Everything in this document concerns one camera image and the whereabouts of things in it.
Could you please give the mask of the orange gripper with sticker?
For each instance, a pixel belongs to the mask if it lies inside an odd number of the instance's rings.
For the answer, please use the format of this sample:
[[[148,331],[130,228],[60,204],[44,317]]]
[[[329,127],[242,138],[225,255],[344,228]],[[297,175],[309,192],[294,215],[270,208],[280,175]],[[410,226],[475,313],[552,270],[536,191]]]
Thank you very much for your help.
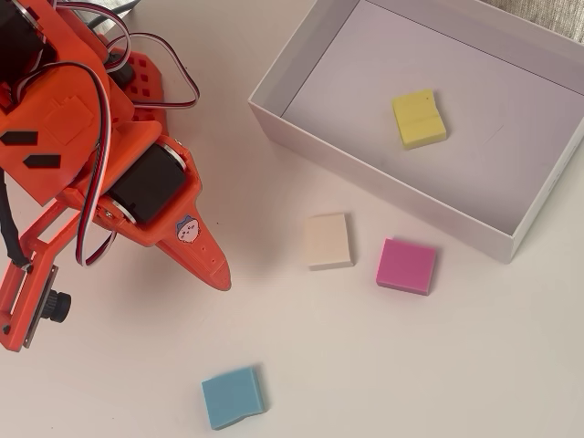
[[[208,286],[227,291],[228,262],[195,208],[201,189],[191,153],[162,135],[102,195],[95,222],[156,245]]]

